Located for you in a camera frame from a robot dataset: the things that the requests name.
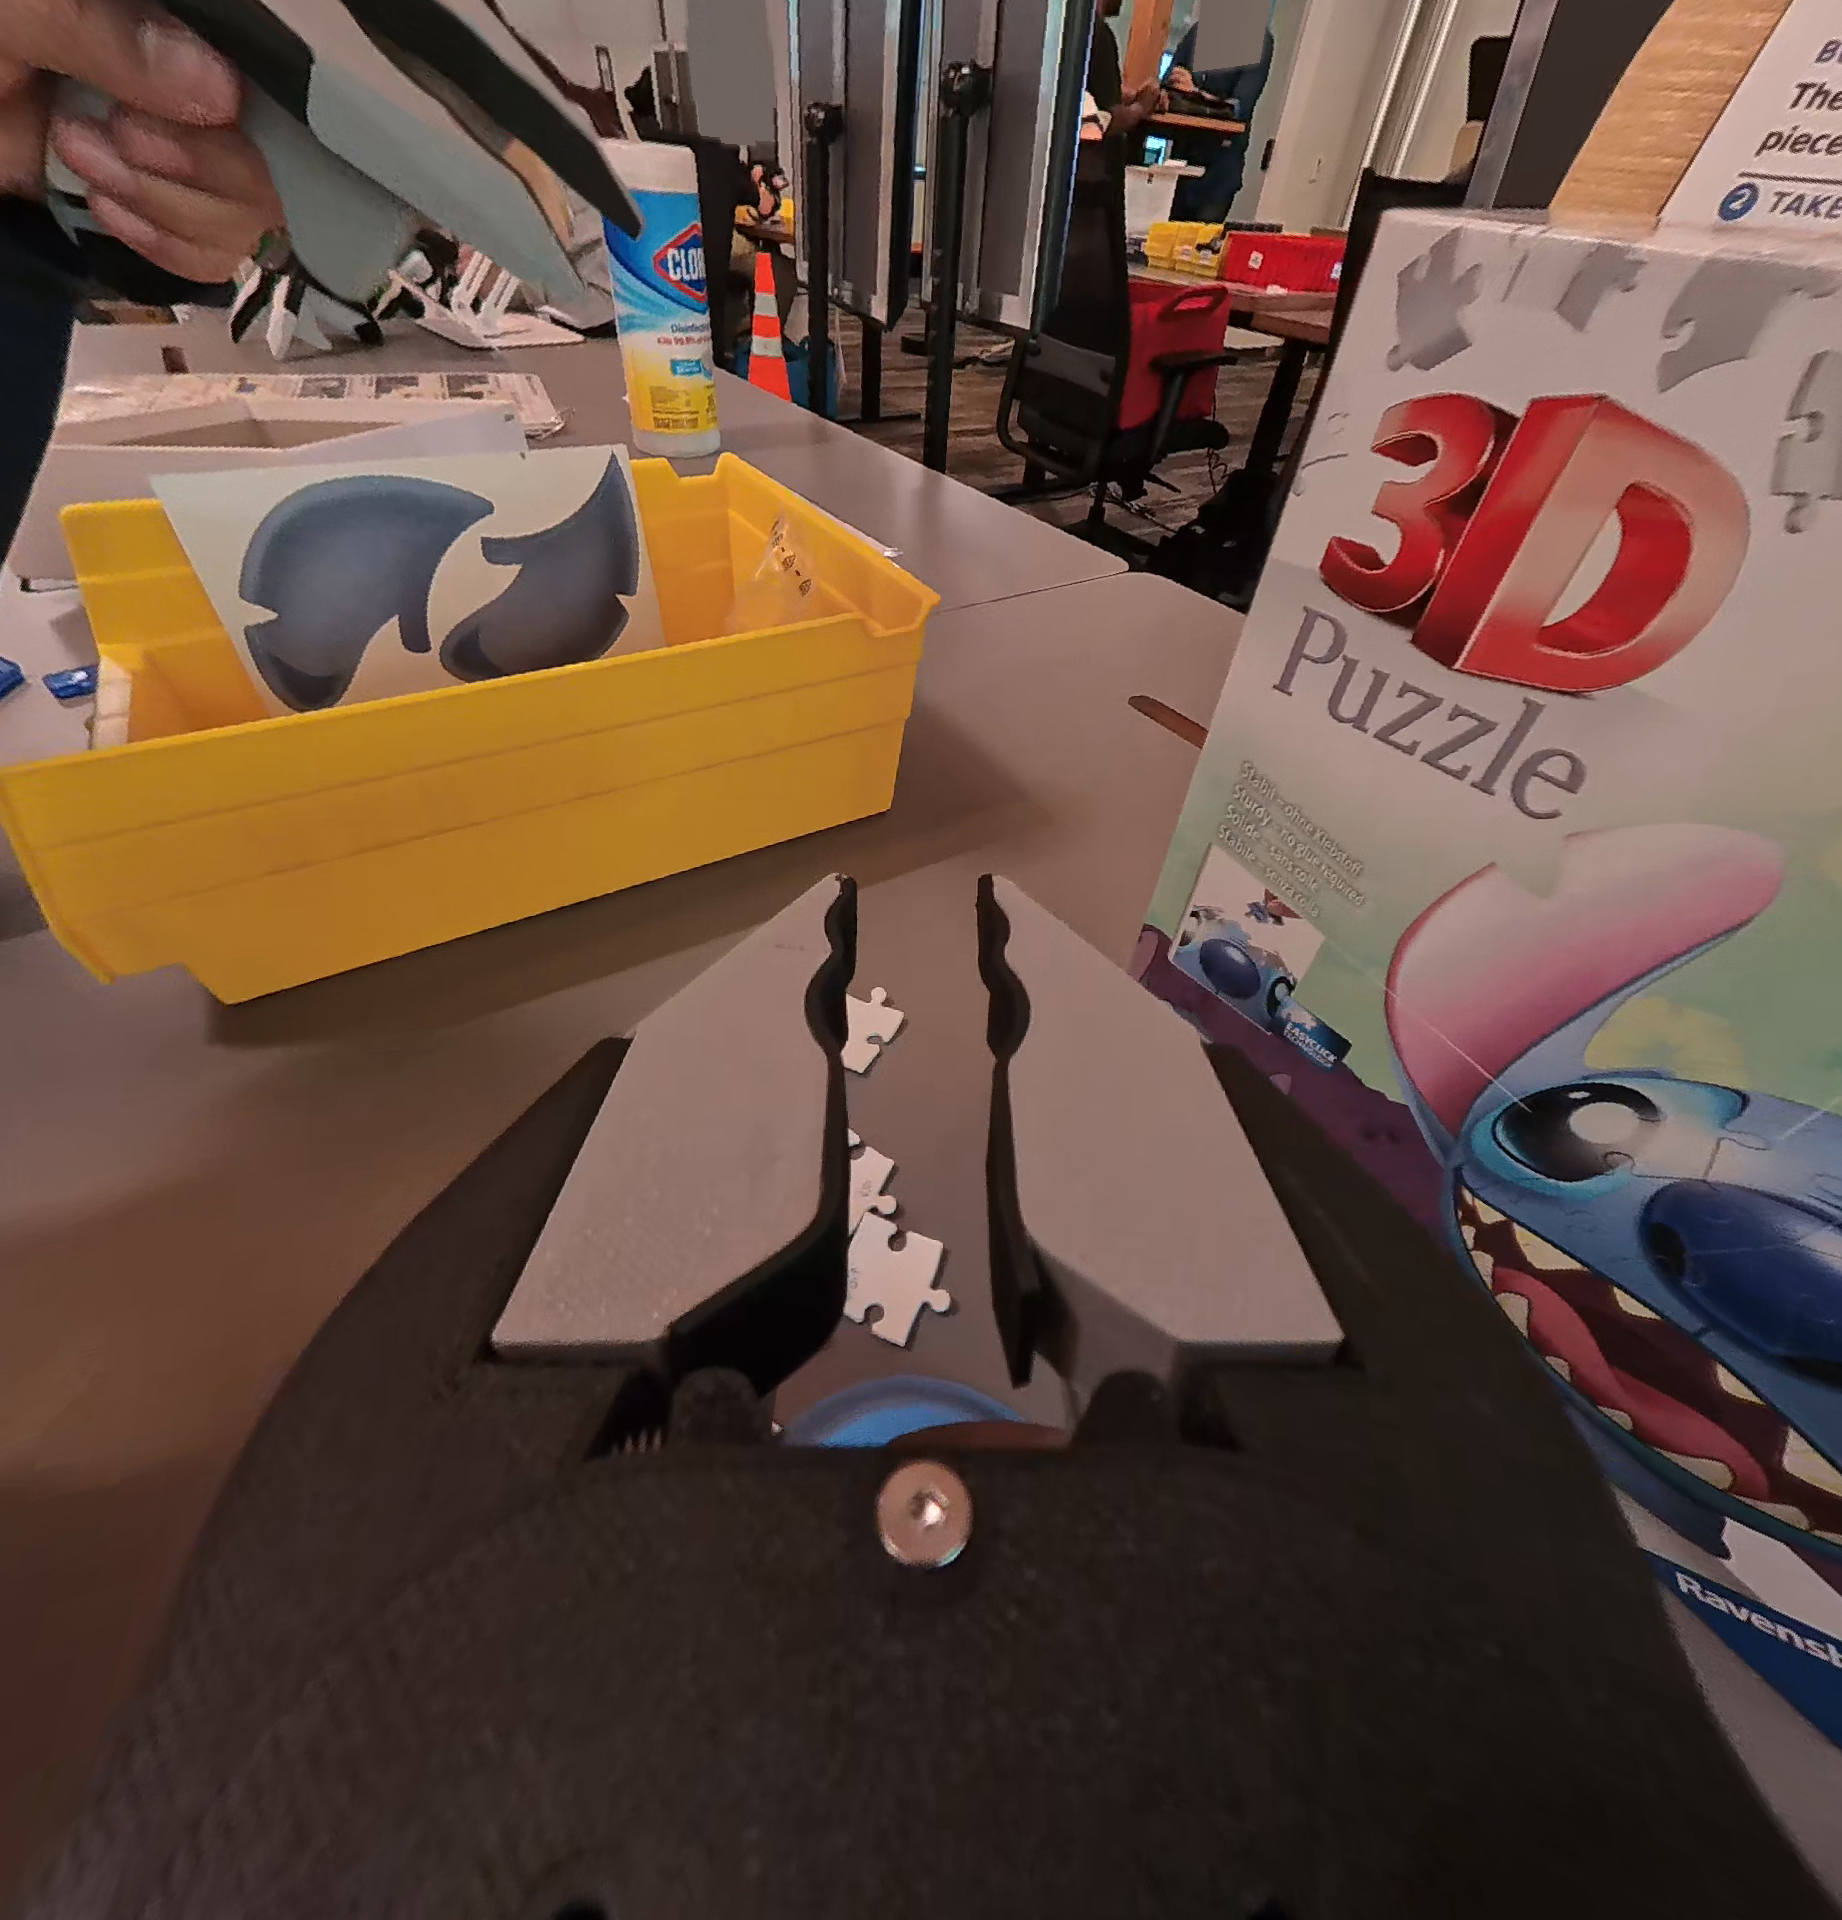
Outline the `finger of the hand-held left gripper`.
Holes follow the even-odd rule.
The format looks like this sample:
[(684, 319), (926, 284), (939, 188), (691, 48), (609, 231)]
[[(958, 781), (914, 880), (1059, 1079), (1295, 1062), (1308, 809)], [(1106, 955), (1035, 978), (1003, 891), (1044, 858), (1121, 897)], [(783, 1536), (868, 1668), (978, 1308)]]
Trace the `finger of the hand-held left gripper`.
[(592, 126), (494, 4), (174, 3), (170, 14), (371, 186), (451, 233), (556, 233), (541, 175), (626, 233)]
[(357, 109), (337, 111), (335, 132), (361, 136), (361, 160), (352, 160), (264, 93), (245, 96), (243, 132), (280, 196), (292, 254), (314, 282), (356, 303), (429, 228), (549, 301), (579, 297), (569, 205), (543, 162), (517, 143), (489, 149), (453, 124), (395, 108), (386, 119), (378, 132)]

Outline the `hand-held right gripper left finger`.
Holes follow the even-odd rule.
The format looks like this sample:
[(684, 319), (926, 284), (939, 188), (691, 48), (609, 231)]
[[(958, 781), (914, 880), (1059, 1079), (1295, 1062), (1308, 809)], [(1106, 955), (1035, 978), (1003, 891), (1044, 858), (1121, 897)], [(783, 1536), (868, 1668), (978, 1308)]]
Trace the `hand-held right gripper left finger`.
[(644, 1017), (492, 1330), (511, 1362), (787, 1381), (841, 1319), (856, 889), (823, 878)]

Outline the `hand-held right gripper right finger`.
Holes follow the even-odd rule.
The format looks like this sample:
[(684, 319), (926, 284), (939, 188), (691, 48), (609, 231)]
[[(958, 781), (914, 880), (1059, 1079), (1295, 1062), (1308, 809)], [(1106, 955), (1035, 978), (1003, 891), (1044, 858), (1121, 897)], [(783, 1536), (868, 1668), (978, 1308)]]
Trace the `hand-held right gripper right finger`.
[(978, 880), (978, 974), (1010, 1383), (1331, 1364), (1338, 1319), (1188, 1026), (999, 876)]

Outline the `white puzzle pieces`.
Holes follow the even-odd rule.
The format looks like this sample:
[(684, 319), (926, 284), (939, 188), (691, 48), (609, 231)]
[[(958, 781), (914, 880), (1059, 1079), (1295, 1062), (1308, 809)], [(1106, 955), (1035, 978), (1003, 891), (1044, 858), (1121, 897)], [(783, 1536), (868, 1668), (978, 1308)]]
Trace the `white puzzle pieces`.
[[(845, 996), (841, 1069), (866, 1075), (905, 1026), (883, 987)], [(843, 1315), (886, 1347), (905, 1351), (926, 1315), (954, 1308), (939, 1274), (945, 1246), (918, 1234), (894, 1193), (896, 1165), (847, 1131), (847, 1244)]]

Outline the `yellow plastic bin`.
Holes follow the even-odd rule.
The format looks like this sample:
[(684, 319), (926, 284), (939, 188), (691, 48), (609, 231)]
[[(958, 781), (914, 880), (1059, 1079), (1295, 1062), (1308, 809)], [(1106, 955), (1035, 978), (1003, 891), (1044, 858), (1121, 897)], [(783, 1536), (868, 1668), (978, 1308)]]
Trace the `yellow plastic bin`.
[[(631, 473), (661, 648), (297, 719), (256, 717), (159, 503), (69, 507), (121, 736), (0, 769), (57, 946), (252, 1002), (884, 813), (937, 593), (736, 456)], [(718, 636), (731, 522), (779, 509), (853, 612)]]

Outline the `blue round puzzle stand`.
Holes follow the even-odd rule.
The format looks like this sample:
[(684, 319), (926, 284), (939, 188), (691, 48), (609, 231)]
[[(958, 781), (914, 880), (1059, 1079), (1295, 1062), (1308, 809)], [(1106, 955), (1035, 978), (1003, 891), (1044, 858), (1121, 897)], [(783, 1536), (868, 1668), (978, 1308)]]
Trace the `blue round puzzle stand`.
[(956, 1381), (896, 1375), (853, 1383), (776, 1426), (789, 1448), (1061, 1450), (1068, 1435)]

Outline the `cartoon printed puzzle box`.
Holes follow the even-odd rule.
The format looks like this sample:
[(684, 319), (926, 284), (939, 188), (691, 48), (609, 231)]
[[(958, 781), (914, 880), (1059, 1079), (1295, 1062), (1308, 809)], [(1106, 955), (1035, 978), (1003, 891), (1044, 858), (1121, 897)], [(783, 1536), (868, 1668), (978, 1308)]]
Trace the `cartoon printed puzzle box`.
[(1842, 243), (1393, 213), (1138, 948), (1842, 1750)]

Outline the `person's left hand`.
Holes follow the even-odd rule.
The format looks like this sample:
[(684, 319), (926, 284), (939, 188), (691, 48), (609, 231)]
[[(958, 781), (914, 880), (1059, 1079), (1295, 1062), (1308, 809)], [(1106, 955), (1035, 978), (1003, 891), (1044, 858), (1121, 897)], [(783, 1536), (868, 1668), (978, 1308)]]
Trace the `person's left hand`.
[(280, 231), (239, 78), (155, 4), (0, 3), (0, 203), (80, 181), (93, 228), (164, 274), (234, 282)]

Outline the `black and white tool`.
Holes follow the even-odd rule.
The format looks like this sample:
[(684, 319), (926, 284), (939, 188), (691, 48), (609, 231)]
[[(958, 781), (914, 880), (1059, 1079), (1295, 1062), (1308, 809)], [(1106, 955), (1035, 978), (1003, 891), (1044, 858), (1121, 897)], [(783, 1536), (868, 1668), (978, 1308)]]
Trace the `black and white tool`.
[(232, 344), (258, 342), (275, 364), (346, 349), (374, 349), (382, 327), (404, 295), (387, 274), (357, 299), (339, 297), (310, 276), (294, 256), (284, 229), (262, 235), (243, 263), (230, 304)]

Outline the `white cardboard box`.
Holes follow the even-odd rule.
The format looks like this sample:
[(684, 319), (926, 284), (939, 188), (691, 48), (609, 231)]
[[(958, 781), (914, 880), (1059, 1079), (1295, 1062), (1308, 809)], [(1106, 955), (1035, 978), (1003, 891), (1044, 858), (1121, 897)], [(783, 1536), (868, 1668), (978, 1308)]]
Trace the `white cardboard box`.
[(552, 439), (564, 417), (545, 385), (511, 372), (130, 374), (69, 385), (57, 438), (288, 447), (414, 423), (492, 415), (524, 439)]

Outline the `card with blue ear shapes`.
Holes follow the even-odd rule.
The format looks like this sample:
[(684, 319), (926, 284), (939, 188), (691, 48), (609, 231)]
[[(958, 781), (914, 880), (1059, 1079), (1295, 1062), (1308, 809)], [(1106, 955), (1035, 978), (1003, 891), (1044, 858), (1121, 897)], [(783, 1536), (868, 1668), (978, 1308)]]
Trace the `card with blue ear shapes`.
[(620, 445), (160, 473), (153, 494), (271, 715), (667, 642)]

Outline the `clear plastic bag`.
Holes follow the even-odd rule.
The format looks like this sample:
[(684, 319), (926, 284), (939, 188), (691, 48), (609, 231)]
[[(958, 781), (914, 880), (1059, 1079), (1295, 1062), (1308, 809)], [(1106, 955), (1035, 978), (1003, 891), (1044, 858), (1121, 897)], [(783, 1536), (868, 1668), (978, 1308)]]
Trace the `clear plastic bag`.
[(798, 627), (853, 612), (830, 569), (819, 565), (811, 518), (779, 509), (764, 522), (731, 522), (731, 584), (716, 634)]

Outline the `office chair with red bag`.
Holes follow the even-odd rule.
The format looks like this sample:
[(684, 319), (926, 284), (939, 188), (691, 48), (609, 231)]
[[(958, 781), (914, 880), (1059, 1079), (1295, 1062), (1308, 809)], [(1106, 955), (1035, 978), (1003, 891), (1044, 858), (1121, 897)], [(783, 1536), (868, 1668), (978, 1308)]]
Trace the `office chair with red bag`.
[(1138, 496), (1162, 464), (1220, 453), (1216, 417), (1230, 293), (1220, 282), (1136, 276), (1055, 312), (1006, 359), (995, 438), (1021, 464), (1005, 498)]

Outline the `red storage bin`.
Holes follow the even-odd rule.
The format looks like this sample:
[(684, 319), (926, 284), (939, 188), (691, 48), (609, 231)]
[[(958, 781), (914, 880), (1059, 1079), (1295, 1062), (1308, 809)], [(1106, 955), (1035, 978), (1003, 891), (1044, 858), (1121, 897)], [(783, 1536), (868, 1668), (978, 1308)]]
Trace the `red storage bin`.
[(1331, 297), (1342, 254), (1342, 233), (1231, 229), (1220, 254), (1220, 282), (1252, 295)]

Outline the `wooden desk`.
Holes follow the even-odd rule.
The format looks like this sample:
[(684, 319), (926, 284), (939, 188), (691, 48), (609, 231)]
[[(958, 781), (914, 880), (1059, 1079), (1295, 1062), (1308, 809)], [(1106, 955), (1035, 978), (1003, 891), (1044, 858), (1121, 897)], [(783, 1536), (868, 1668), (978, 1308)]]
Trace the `wooden desk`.
[(1327, 349), (1333, 333), (1337, 295), (1254, 291), (1226, 284), (1226, 348), (1263, 351), (1265, 342), (1303, 351)]

